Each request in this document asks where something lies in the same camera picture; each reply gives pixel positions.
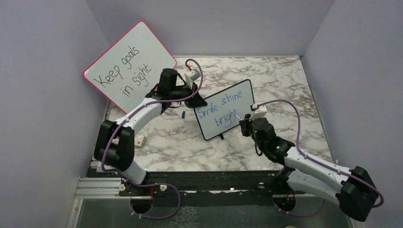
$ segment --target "lavender wall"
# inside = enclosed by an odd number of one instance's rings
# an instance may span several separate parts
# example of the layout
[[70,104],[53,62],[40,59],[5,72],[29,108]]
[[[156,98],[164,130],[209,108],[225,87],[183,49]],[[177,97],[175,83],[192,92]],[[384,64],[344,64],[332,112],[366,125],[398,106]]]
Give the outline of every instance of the lavender wall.
[[402,227],[403,2],[336,0],[303,58],[330,150],[385,195],[366,228]]
[[333,0],[86,0],[109,44],[145,20],[174,55],[303,55]]
[[83,0],[0,3],[0,227],[66,227],[106,100],[82,71],[108,47]]

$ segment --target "marble surface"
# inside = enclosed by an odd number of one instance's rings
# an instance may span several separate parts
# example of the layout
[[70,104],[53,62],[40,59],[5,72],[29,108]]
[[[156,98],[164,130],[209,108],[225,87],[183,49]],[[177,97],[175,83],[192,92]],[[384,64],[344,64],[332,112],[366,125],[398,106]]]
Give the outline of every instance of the marble surface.
[[[192,57],[203,69],[202,97],[214,94],[244,79],[252,82],[255,101],[287,99],[301,113],[300,146],[309,153],[331,161],[304,70],[299,57]],[[176,70],[183,75],[187,57],[177,57]],[[266,118],[278,136],[295,142],[297,118],[286,103],[267,105]],[[124,113],[113,104],[108,119]],[[192,109],[184,104],[154,118],[139,134],[147,137],[143,148],[136,148],[135,160],[148,171],[244,171],[279,170],[281,165],[257,156],[250,137],[240,127],[224,133],[224,140],[203,139]]]

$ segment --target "purple cable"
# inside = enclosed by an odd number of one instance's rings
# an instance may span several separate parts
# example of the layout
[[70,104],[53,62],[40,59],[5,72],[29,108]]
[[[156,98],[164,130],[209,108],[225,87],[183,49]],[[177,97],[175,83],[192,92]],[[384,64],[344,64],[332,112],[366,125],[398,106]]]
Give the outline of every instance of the purple cable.
[[[189,59],[187,59],[187,60],[185,61],[185,65],[186,65],[186,66],[187,66],[187,63],[188,63],[189,61],[194,62],[194,63],[197,65],[197,67],[199,68],[199,70],[200,70],[200,85],[199,85],[199,87],[196,89],[196,91],[194,91],[190,96],[187,96],[187,97],[182,98],[182,99],[152,101],[152,102],[146,103],[145,106],[149,106],[149,105],[156,104],[156,103],[167,103],[167,102],[181,102],[181,101],[185,101],[185,100],[187,100],[187,99],[189,99],[189,98],[192,98],[196,93],[199,92],[199,90],[200,90],[200,88],[201,88],[201,86],[202,86],[202,84],[203,84],[203,71],[202,71],[202,68],[201,68],[201,66],[199,65],[199,63],[196,62],[196,60],[191,59],[191,58],[189,58]],[[127,117],[127,119],[132,118],[136,113],[138,113],[140,110],[142,110],[145,106],[141,106],[141,107],[139,107],[138,109],[136,109],[130,116]],[[103,156],[102,156],[102,161],[101,161],[101,169],[102,169],[102,171],[104,171],[104,172],[115,172],[115,171],[117,171],[117,170],[115,170],[115,169],[105,169],[105,159],[106,159],[106,154],[107,154],[107,152],[108,152],[108,150],[109,150],[109,147],[110,147],[111,144],[112,144],[112,140],[115,138],[117,132],[119,131],[119,129],[120,129],[125,123],[126,123],[126,120],[123,120],[123,121],[118,125],[118,127],[117,127],[117,128],[115,129],[115,131],[112,133],[112,136],[111,136],[111,138],[109,139],[108,144],[107,144],[106,147],[105,147],[105,151],[104,151],[104,154],[103,154]]]
[[287,214],[287,215],[290,215],[290,216],[293,216],[293,217],[298,217],[298,218],[309,218],[309,217],[314,217],[314,216],[320,214],[320,213],[325,209],[326,204],[327,204],[327,200],[323,201],[322,207],[321,207],[317,212],[315,212],[315,213],[313,213],[313,214],[310,214],[310,215],[291,214],[291,213],[288,213],[288,211],[284,211],[284,210],[280,209],[280,208],[277,206],[277,204],[274,204],[274,206],[275,206],[276,208],[278,208],[278,210],[281,211],[281,212],[283,212],[284,214]]
[[165,215],[165,216],[161,216],[161,217],[152,217],[152,216],[148,216],[148,215],[137,214],[137,213],[134,211],[134,209],[133,209],[133,204],[130,202],[130,209],[132,210],[132,213],[133,213],[133,214],[138,215],[140,218],[141,218],[141,217],[144,217],[144,218],[148,218],[148,219],[166,219],[166,218],[169,218],[169,217],[171,217],[172,215],[174,215],[176,212],[178,212],[179,207],[181,206],[181,194],[179,193],[179,190],[178,190],[175,186],[173,186],[173,185],[171,185],[171,184],[168,184],[168,183],[144,184],[144,185],[142,185],[142,184],[136,184],[136,183],[134,183],[134,182],[131,181],[131,180],[128,180],[128,181],[129,181],[131,184],[133,184],[133,185],[135,185],[135,186],[137,186],[137,187],[142,187],[142,188],[152,187],[152,186],[158,186],[158,185],[166,185],[166,186],[169,186],[169,187],[173,188],[173,189],[176,191],[176,193],[178,194],[178,205],[176,206],[175,210],[174,210],[171,214],[169,214],[169,215]]
[[[146,106],[153,105],[153,104],[157,104],[157,103],[181,102],[181,101],[185,101],[185,100],[187,100],[187,99],[189,99],[189,98],[192,98],[196,93],[198,93],[199,90],[200,90],[200,88],[201,88],[201,86],[203,85],[203,71],[202,71],[202,68],[201,68],[200,64],[199,64],[196,60],[191,59],[191,58],[189,58],[189,59],[187,59],[187,60],[185,61],[185,65],[186,65],[186,66],[187,66],[187,63],[188,63],[189,61],[195,63],[195,64],[197,65],[197,67],[199,68],[199,70],[200,70],[200,85],[199,85],[199,87],[196,89],[196,91],[194,91],[190,96],[187,96],[187,97],[182,98],[182,99],[176,99],[176,100],[161,100],[161,101],[152,101],[152,102],[148,102],[148,103],[145,104],[145,106],[140,106],[139,108],[137,108],[131,115],[129,115],[129,116],[127,117],[127,119],[132,118],[136,113],[138,113],[140,110],[142,110],[142,109],[143,109],[144,107],[146,107]],[[115,138],[117,132],[119,131],[119,129],[120,129],[125,123],[126,123],[126,119],[123,120],[123,121],[118,125],[118,127],[117,127],[117,128],[115,129],[115,131],[112,133],[112,136],[111,136],[111,138],[109,139],[108,144],[107,144],[106,147],[105,147],[105,151],[104,151],[104,154],[103,154],[103,156],[102,156],[102,161],[101,161],[101,168],[102,168],[102,170],[103,170],[104,172],[115,172],[115,171],[117,171],[117,170],[115,170],[115,169],[105,169],[105,159],[106,159],[106,154],[107,154],[107,152],[108,152],[108,150],[109,150],[109,147],[110,147],[111,144],[112,144],[112,140]],[[169,215],[167,215],[167,216],[162,216],[162,217],[143,216],[144,218],[149,218],[149,219],[166,219],[166,218],[168,218],[168,217],[174,215],[174,214],[179,210],[179,207],[180,207],[180,205],[181,205],[181,195],[180,195],[178,189],[177,189],[175,186],[173,186],[173,185],[171,185],[171,184],[168,184],[168,183],[157,183],[157,184],[141,185],[141,184],[136,184],[136,183],[132,182],[131,180],[129,180],[129,181],[130,181],[130,183],[132,183],[133,185],[138,186],[138,187],[151,187],[151,186],[157,186],[157,185],[167,185],[167,186],[170,186],[170,187],[172,187],[173,189],[175,189],[175,191],[178,193],[178,206],[176,207],[176,209],[175,209],[171,214],[169,214]]]
[[[297,147],[298,152],[300,152],[302,155],[305,155],[305,153],[302,152],[302,150],[301,150],[300,147],[299,147],[299,135],[300,135],[300,133],[301,133],[301,118],[300,118],[300,116],[299,116],[299,112],[298,112],[297,107],[295,107],[295,105],[294,105],[293,103],[291,103],[290,101],[288,101],[288,100],[282,100],[282,99],[263,102],[263,103],[261,103],[261,104],[258,104],[258,107],[260,107],[260,106],[262,106],[262,105],[267,105],[267,104],[270,104],[270,103],[274,103],[274,102],[285,102],[285,103],[288,103],[289,105],[291,105],[291,106],[294,108],[295,113],[297,114],[297,119],[298,119],[297,142],[296,142],[295,144],[296,144],[296,147]],[[335,169],[335,168],[333,168],[333,167],[331,167],[331,166],[328,166],[328,165],[326,165],[326,164],[324,164],[324,163],[321,163],[320,161],[317,161],[317,160],[315,160],[315,159],[313,159],[313,158],[311,158],[311,157],[309,157],[309,156],[307,157],[307,159],[310,160],[310,161],[312,161],[312,162],[314,162],[314,163],[316,163],[316,164],[318,164],[318,165],[320,165],[320,166],[323,166],[323,167],[325,167],[325,168],[327,168],[327,169],[329,169],[329,170],[331,170],[331,171],[338,172],[337,169]],[[378,204],[374,205],[373,208],[377,208],[377,207],[380,207],[380,206],[383,205],[383,203],[384,203],[384,196],[383,196],[382,193],[381,193],[378,189],[376,189],[374,186],[372,186],[372,185],[368,184],[367,182],[363,181],[362,179],[360,179],[360,178],[358,178],[358,177],[356,177],[356,176],[354,176],[354,175],[351,175],[351,174],[349,174],[349,173],[346,173],[346,172],[344,172],[344,171],[340,171],[340,174],[343,174],[343,175],[345,175],[345,176],[347,176],[347,177],[353,178],[353,179],[355,179],[356,181],[358,181],[358,182],[364,184],[365,186],[369,187],[372,191],[374,191],[374,192],[381,198],[381,201],[380,201]]]

